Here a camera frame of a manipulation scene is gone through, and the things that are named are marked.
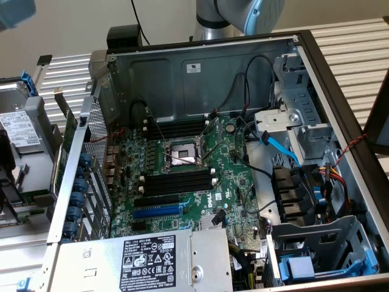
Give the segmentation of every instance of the sticker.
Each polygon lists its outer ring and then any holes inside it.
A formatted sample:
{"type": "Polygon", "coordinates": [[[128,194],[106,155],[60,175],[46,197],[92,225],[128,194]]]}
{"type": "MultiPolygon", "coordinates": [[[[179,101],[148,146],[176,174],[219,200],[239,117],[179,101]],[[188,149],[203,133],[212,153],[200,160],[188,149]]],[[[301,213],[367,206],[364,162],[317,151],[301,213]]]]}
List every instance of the sticker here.
{"type": "Polygon", "coordinates": [[[216,201],[221,201],[221,193],[216,193],[215,194],[215,200],[216,201]]]}
{"type": "Polygon", "coordinates": [[[200,73],[201,64],[187,64],[187,73],[200,73]]]}
{"type": "Polygon", "coordinates": [[[239,271],[240,269],[242,269],[241,264],[238,263],[236,258],[232,257],[232,262],[233,262],[233,268],[235,269],[235,271],[239,271]]]}
{"type": "Polygon", "coordinates": [[[264,259],[264,258],[266,258],[266,254],[267,254],[267,240],[266,239],[261,239],[260,244],[261,244],[260,259],[264,259]]]}
{"type": "Polygon", "coordinates": [[[176,286],[176,236],[126,240],[120,290],[146,291],[176,286]]]}
{"type": "Polygon", "coordinates": [[[209,193],[207,195],[208,208],[212,208],[212,195],[209,193]]]}
{"type": "Polygon", "coordinates": [[[0,122],[7,131],[11,143],[14,143],[16,147],[40,144],[31,120],[25,111],[0,114],[0,122]]]}

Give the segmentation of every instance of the barcode label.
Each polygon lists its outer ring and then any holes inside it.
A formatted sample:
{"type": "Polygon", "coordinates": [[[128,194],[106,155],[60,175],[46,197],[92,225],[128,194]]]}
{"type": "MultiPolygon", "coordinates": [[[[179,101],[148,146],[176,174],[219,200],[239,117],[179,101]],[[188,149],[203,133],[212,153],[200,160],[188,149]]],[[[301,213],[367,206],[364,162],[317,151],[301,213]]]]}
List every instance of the barcode label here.
{"type": "Polygon", "coordinates": [[[38,135],[25,111],[0,114],[0,122],[16,147],[39,145],[38,135]]]}

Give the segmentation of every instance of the white wall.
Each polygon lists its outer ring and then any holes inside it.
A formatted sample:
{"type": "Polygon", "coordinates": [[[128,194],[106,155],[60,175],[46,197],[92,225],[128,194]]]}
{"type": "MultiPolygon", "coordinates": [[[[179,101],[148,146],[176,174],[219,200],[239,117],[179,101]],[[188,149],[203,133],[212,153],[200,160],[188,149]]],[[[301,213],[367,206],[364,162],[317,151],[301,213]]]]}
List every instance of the white wall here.
{"type": "MultiPolygon", "coordinates": [[[[135,24],[130,0],[35,0],[37,14],[0,34],[0,76],[31,74],[40,55],[82,54],[106,47],[111,26],[135,24]]],[[[152,44],[187,41],[195,0],[135,0],[152,44]]],[[[276,29],[389,15],[389,0],[286,0],[276,29]]]]}

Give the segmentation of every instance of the green motherboard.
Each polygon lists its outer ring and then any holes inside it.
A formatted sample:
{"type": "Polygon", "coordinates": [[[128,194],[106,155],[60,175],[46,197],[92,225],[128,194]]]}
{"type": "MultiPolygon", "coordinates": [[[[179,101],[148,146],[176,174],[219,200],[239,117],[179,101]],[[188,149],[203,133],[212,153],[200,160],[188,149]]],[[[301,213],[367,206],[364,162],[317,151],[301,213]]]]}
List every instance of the green motherboard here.
{"type": "MultiPolygon", "coordinates": [[[[236,119],[221,116],[218,123],[212,125],[208,133],[204,134],[205,155],[208,151],[213,151],[203,161],[201,167],[215,169],[217,183],[213,186],[213,190],[180,194],[180,202],[189,202],[185,205],[182,215],[133,220],[133,212],[137,209],[134,207],[134,200],[142,197],[138,192],[141,172],[146,171],[148,175],[166,174],[163,147],[165,141],[147,141],[140,134],[140,130],[126,130],[112,141],[113,145],[121,147],[122,154],[118,159],[117,171],[111,186],[114,202],[111,237],[189,228],[197,231],[201,229],[202,220],[213,218],[220,209],[224,209],[227,212],[225,228],[229,240],[237,243],[241,248],[258,249],[258,239],[253,236],[253,228],[259,226],[259,218],[257,215],[249,215],[242,204],[242,200],[246,200],[247,196],[246,208],[258,209],[255,192],[249,191],[253,183],[252,172],[231,155],[231,152],[235,151],[235,140],[231,132],[226,132],[227,125],[236,128],[236,119]],[[129,177],[121,178],[120,170],[125,172],[128,167],[131,169],[129,177]],[[131,226],[137,221],[145,221],[146,229],[134,231],[131,226]]],[[[167,139],[167,142],[173,144],[178,140],[182,141],[182,139],[167,139]]],[[[238,143],[241,144],[242,140],[242,138],[238,139],[238,143]]],[[[172,168],[170,172],[185,172],[201,167],[185,165],[172,168]]]]}

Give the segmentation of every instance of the blue pcie slot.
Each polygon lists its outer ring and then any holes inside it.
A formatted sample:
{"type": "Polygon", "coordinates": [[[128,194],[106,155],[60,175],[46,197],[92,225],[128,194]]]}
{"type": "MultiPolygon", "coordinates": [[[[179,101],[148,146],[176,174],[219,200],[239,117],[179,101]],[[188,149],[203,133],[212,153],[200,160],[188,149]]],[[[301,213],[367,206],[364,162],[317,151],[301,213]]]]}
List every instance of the blue pcie slot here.
{"type": "Polygon", "coordinates": [[[133,219],[167,216],[167,215],[182,215],[182,206],[177,204],[177,205],[170,205],[170,206],[154,207],[154,208],[144,209],[144,210],[135,210],[133,213],[133,219]]]}

